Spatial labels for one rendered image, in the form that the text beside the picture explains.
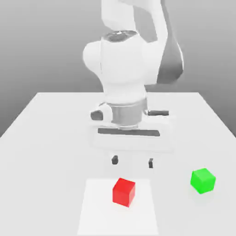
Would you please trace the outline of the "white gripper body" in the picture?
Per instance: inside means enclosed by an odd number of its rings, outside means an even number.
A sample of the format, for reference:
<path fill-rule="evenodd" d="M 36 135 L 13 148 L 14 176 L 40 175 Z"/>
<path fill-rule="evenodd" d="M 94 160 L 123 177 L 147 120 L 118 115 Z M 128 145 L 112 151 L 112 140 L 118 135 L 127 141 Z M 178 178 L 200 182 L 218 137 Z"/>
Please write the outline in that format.
<path fill-rule="evenodd" d="M 120 151 L 142 151 L 170 153 L 173 151 L 173 124 L 167 118 L 147 118 L 138 129 L 147 133 L 149 130 L 159 132 L 159 136 L 100 134 L 101 126 L 89 127 L 91 142 L 97 148 L 107 148 Z"/>

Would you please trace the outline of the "small red cube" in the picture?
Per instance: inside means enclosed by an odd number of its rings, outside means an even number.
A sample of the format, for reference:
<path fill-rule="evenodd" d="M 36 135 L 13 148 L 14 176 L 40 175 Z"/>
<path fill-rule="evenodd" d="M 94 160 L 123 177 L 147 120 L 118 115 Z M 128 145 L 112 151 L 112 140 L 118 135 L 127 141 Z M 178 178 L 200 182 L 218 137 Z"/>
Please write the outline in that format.
<path fill-rule="evenodd" d="M 130 207 L 136 193 L 136 183 L 119 178 L 112 189 L 112 201 Z"/>

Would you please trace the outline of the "small green cube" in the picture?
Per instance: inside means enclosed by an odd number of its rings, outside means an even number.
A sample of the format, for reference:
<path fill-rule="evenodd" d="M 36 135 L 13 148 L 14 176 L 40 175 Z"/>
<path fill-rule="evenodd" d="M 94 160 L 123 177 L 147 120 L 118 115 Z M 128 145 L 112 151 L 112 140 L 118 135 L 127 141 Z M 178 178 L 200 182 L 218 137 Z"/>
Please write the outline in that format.
<path fill-rule="evenodd" d="M 214 190 L 215 182 L 216 177 L 207 168 L 192 171 L 190 184 L 199 194 Z"/>

